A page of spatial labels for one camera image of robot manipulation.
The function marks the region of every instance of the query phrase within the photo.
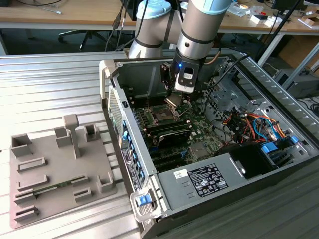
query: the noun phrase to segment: warning symbol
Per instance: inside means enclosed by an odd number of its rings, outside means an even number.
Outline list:
[[[199,182],[196,182],[196,183],[195,183],[195,187],[196,187],[196,188],[201,188],[201,184],[200,184]]]

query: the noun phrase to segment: white label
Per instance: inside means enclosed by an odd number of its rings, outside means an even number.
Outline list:
[[[182,178],[182,177],[186,177],[188,176],[187,174],[187,169],[183,169],[183,170],[180,170],[180,171],[176,171],[174,172],[174,175],[175,175],[175,178]]]

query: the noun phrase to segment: table leg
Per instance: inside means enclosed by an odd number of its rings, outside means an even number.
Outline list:
[[[311,52],[304,58],[304,60],[300,63],[300,65],[293,71],[293,73],[288,77],[288,79],[283,84],[283,88],[286,89],[294,78],[299,75],[299,73],[305,68],[305,66],[318,54],[319,52],[319,42],[317,45],[311,50]]]
[[[6,50],[4,41],[3,41],[2,36],[0,34],[0,56],[5,56],[5,55],[8,55],[8,52]]]
[[[263,66],[263,64],[267,61],[268,57],[271,55],[271,53],[275,50],[276,46],[280,42],[280,40],[283,38],[283,34],[278,33],[278,35],[274,38],[272,43],[269,45],[269,47],[266,49],[262,57],[258,61],[258,65]]]

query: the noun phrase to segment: cardboard box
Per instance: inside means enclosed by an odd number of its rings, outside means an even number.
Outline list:
[[[319,26],[319,16],[316,16],[316,17],[303,16],[301,20],[310,26]]]

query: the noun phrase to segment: desk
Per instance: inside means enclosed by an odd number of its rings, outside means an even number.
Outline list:
[[[276,12],[255,0],[247,5],[263,6],[268,15]],[[11,7],[0,8],[0,28],[111,30],[120,7],[120,0],[68,0],[60,7],[63,14],[57,15],[40,8],[22,5],[13,0]],[[127,17],[124,29],[135,30],[135,22]],[[237,17],[227,12],[218,32],[268,34],[269,30],[263,24],[252,23],[249,16]],[[258,62],[260,65],[264,64],[284,35],[319,35],[319,31],[311,30],[298,22],[297,17],[292,17],[292,21],[285,24],[264,53]],[[0,55],[4,54],[5,48],[0,44]]]

